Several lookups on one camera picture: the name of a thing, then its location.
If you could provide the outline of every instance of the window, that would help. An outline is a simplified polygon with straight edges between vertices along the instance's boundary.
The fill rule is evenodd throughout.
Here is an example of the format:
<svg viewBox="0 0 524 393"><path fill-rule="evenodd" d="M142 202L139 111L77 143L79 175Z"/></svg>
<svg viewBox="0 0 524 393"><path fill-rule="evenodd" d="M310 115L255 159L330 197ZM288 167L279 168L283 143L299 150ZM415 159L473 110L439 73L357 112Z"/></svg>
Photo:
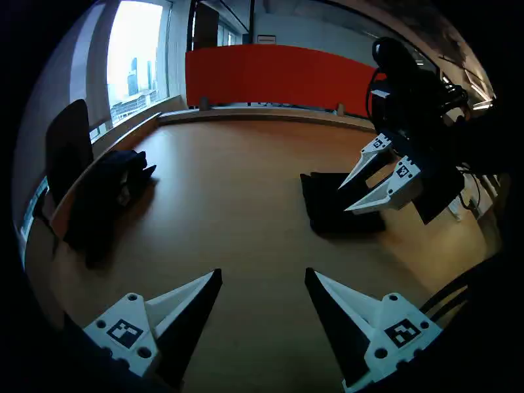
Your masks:
<svg viewBox="0 0 524 393"><path fill-rule="evenodd" d="M35 205L37 203L37 200L41 193L43 193L45 190L47 190L48 184L47 184L47 177L44 177L42 182L40 182L37 190L35 191L35 194L31 198L28 208L26 210L26 214L24 214L24 221L22 222L22 228L20 228L20 234L24 238L25 241L28 239L29 230L31 229L31 224L33 223L33 211L35 209Z"/></svg>
<svg viewBox="0 0 524 393"><path fill-rule="evenodd" d="M160 0L120 3L107 53L107 93L113 125L167 97L167 23L163 19L167 19L169 9L170 3ZM93 130L92 139L97 136Z"/></svg>
<svg viewBox="0 0 524 393"><path fill-rule="evenodd" d="M242 37L240 34L235 33L232 28L223 22L218 24L217 34L217 45L219 47L225 47L230 45L242 44Z"/></svg>

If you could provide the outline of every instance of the white wall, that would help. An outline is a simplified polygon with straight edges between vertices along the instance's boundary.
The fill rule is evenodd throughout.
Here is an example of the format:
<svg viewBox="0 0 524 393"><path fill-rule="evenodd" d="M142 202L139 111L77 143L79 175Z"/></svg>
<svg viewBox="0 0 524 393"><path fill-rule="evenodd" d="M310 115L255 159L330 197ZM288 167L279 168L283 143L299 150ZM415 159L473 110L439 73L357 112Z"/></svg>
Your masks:
<svg viewBox="0 0 524 393"><path fill-rule="evenodd" d="M321 50L377 67L371 55L374 38L319 20L257 13L255 42L259 34L275 35L278 45Z"/></svg>

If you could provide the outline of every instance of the screw hole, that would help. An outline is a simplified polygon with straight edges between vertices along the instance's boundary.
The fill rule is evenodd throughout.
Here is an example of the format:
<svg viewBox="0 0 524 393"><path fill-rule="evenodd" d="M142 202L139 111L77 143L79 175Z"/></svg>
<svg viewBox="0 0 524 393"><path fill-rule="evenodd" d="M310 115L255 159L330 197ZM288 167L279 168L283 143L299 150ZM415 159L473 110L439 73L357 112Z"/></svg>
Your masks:
<svg viewBox="0 0 524 393"><path fill-rule="evenodd" d="M127 360L125 360L125 359L122 359L122 358L117 359L117 363L120 366L122 366L123 368L127 368L127 369L129 368L129 362Z"/></svg>
<svg viewBox="0 0 524 393"><path fill-rule="evenodd" d="M397 370L400 370L404 368L405 366L407 366L407 362L405 360L401 360L400 362L397 363Z"/></svg>
<svg viewBox="0 0 524 393"><path fill-rule="evenodd" d="M107 348L106 346L102 348L102 352L104 356L107 356L109 358L113 355L113 351Z"/></svg>
<svg viewBox="0 0 524 393"><path fill-rule="evenodd" d="M141 346L138 351L138 356L140 356L141 358L144 358L144 359L147 359L147 358L150 358L151 357L151 351L149 350L149 348L145 348L144 346Z"/></svg>
<svg viewBox="0 0 524 393"><path fill-rule="evenodd" d="M388 351L384 348L379 348L375 351L375 357L378 359L384 359L386 356L388 356Z"/></svg>

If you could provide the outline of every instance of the black cable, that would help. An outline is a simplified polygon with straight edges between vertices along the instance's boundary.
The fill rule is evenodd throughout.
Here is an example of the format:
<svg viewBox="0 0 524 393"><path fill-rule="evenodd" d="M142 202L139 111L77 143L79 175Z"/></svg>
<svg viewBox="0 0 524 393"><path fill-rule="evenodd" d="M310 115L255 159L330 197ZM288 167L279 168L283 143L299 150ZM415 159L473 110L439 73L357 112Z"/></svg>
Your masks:
<svg viewBox="0 0 524 393"><path fill-rule="evenodd" d="M462 204L462 207L464 209L471 210L471 211L473 211L474 209L478 209L479 206L480 206L480 198L481 198L481 193L480 193L480 187L479 187L478 180L475 177L475 174L471 170L461 170L460 172L461 172L461 174L470 174L471 175L471 177L473 178L473 181L475 182L475 186L477 186L477 194L479 196L478 199L477 199L477 206L476 206L476 208L470 208L470 207L466 206L466 204L464 203L464 199L462 199L462 193L458 194L458 197L460 199L460 203Z"/></svg>

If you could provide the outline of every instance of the ceiling light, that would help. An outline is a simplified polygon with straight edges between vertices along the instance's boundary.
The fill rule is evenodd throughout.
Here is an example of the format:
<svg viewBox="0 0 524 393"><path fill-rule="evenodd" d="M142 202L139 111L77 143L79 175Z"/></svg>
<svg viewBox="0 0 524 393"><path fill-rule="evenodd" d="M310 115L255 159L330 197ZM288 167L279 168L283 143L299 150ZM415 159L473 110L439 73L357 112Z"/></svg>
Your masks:
<svg viewBox="0 0 524 393"><path fill-rule="evenodd" d="M485 103L484 105L479 105L479 106L473 106L473 110L474 111L478 111L479 109L487 109L487 108L490 108L492 107L493 104L492 103Z"/></svg>
<svg viewBox="0 0 524 393"><path fill-rule="evenodd" d="M475 90L484 100L486 101L491 101L491 97L488 96L486 93L484 93L484 91L479 87L477 86L475 83L472 83L471 84L471 87L473 88L473 90Z"/></svg>

